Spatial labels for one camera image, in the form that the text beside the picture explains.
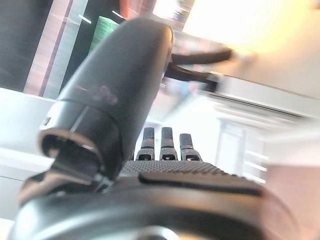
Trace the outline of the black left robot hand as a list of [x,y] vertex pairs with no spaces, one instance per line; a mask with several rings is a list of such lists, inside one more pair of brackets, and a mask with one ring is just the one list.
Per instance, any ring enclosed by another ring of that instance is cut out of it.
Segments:
[[134,158],[163,77],[208,84],[172,63],[165,23],[123,22],[86,57],[39,127],[54,161],[26,179],[10,240],[298,240],[289,208],[265,186],[201,161],[188,134],[175,156]]

